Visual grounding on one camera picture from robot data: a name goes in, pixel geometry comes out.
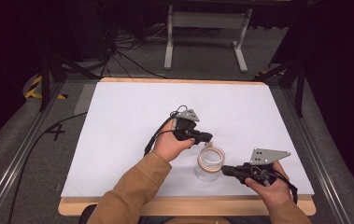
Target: metal bracket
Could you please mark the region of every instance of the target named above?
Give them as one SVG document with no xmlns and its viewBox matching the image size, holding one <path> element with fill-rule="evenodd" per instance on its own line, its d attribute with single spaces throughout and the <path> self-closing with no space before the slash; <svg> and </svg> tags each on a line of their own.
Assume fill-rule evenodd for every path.
<svg viewBox="0 0 354 224">
<path fill-rule="evenodd" d="M 180 114 L 177 115 L 177 117 L 182 119 L 189 119 L 197 122 L 200 121 L 196 113 L 194 113 L 192 109 L 181 112 Z"/>
<path fill-rule="evenodd" d="M 268 165 L 273 161 L 279 161 L 290 156 L 288 151 L 278 151 L 263 148 L 254 148 L 249 164 L 251 165 Z"/>
</svg>

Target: wooden table edge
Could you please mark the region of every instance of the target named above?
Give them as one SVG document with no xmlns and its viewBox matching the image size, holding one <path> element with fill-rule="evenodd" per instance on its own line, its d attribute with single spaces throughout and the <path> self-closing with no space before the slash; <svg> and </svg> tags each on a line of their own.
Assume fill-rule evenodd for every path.
<svg viewBox="0 0 354 224">
<path fill-rule="evenodd" d="M 100 198 L 62 198 L 58 207 L 63 216 L 80 216 L 84 208 L 96 204 Z M 316 206 L 309 195 L 299 195 L 298 206 L 307 216 L 316 214 Z M 143 216 L 212 217 L 212 216 L 268 216 L 259 196 L 217 197 L 155 197 L 142 210 Z"/>
<path fill-rule="evenodd" d="M 196 79 L 159 79 L 159 78 L 130 78 L 130 77 L 104 77 L 100 82 L 143 82 L 143 83 L 197 83 L 197 84 L 240 84 L 265 85 L 262 82 L 227 81 L 227 80 L 196 80 Z"/>
</svg>

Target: finger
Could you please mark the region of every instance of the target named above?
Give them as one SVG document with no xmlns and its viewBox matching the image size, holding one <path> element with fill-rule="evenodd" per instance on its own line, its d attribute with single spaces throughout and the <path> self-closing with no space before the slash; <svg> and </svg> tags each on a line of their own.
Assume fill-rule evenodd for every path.
<svg viewBox="0 0 354 224">
<path fill-rule="evenodd" d="M 279 161 L 275 161 L 273 162 L 273 169 L 275 171 L 278 171 L 279 173 L 281 173 L 282 175 L 284 175 L 288 180 L 290 180 L 290 178 L 287 176 L 287 174 L 284 171 L 284 168 L 282 168 L 281 163 L 279 163 Z"/>
<path fill-rule="evenodd" d="M 255 180 L 253 180 L 253 179 L 251 179 L 251 178 L 249 178 L 249 177 L 247 177 L 245 181 L 246 181 L 246 184 L 247 184 L 250 188 L 252 188 L 253 190 L 255 190 L 257 193 L 259 193 L 260 191 L 262 191 L 263 188 L 264 188 L 263 185 L 261 185 L 260 183 L 256 182 Z"/>
<path fill-rule="evenodd" d="M 181 147 L 183 149 L 186 149 L 186 148 L 190 148 L 191 146 L 193 146 L 195 142 L 195 139 L 194 138 L 190 138 L 190 139 L 187 139 L 187 140 L 183 140 L 183 141 L 179 141 Z"/>
<path fill-rule="evenodd" d="M 170 119 L 170 120 L 164 125 L 164 127 L 162 128 L 162 132 L 163 132 L 163 131 L 171 130 L 171 129 L 173 128 L 173 123 L 174 123 L 174 120 L 173 120 L 173 119 Z"/>
</svg>

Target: metal frame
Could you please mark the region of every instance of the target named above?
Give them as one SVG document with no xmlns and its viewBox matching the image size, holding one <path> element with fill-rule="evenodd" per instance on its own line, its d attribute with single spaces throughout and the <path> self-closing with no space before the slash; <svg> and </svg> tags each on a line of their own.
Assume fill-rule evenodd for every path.
<svg viewBox="0 0 354 224">
<path fill-rule="evenodd" d="M 320 155 L 319 151 L 314 144 L 313 138 L 311 137 L 310 132 L 307 129 L 307 125 L 304 122 L 304 119 L 300 117 L 295 111 L 294 99 L 290 90 L 282 90 L 282 93 L 287 100 L 288 107 L 290 112 L 293 114 L 293 117 L 298 125 L 304 141 L 307 145 L 307 155 L 310 158 L 310 161 L 314 167 L 314 170 L 319 178 L 319 183 L 322 186 L 323 192 L 328 200 L 328 203 L 333 211 L 333 215 L 336 218 L 337 223 L 340 224 L 349 224 L 351 223 L 347 211 L 340 201 L 340 197 L 336 192 L 336 188 L 333 184 L 333 180 L 329 175 Z"/>
<path fill-rule="evenodd" d="M 63 82 L 56 82 L 52 88 L 50 93 L 50 100 L 46 107 L 39 112 L 28 131 L 28 134 L 25 136 L 24 140 L 22 141 L 19 150 L 17 151 L 16 155 L 14 156 L 12 162 L 8 166 L 7 170 L 5 171 L 1 181 L 0 181 L 0 206 L 2 202 L 7 196 L 7 193 L 11 189 L 14 181 L 16 180 L 17 176 L 19 175 L 21 168 L 24 164 L 24 161 L 27 160 L 28 154 L 30 151 L 30 147 L 35 141 L 37 134 L 41 125 L 43 124 L 45 117 L 49 113 L 52 104 L 57 99 L 57 96 L 60 94 L 61 89 L 63 88 Z"/>
<path fill-rule="evenodd" d="M 240 71 L 248 71 L 247 64 L 241 50 L 244 36 L 246 35 L 252 9 L 241 14 L 225 13 L 204 13 L 204 12 L 174 12 L 173 6 L 168 7 L 167 32 L 168 41 L 165 50 L 164 69 L 170 70 L 173 60 L 173 28 L 174 27 L 205 27 L 205 28 L 223 28 L 239 29 L 240 36 L 233 42 L 235 57 L 238 61 Z"/>
</svg>

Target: yellow tape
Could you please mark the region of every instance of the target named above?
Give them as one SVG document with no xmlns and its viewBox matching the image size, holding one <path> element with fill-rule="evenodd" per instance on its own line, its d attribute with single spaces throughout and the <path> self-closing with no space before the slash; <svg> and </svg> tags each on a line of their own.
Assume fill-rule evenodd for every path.
<svg viewBox="0 0 354 224">
<path fill-rule="evenodd" d="M 37 75 L 35 80 L 32 82 L 31 87 L 29 88 L 28 92 L 25 93 L 25 98 L 42 99 L 42 94 L 35 93 L 35 89 L 41 80 L 42 80 L 42 76 Z M 57 99 L 59 99 L 59 100 L 66 100 L 67 98 L 68 98 L 68 94 L 60 94 L 57 97 Z"/>
</svg>

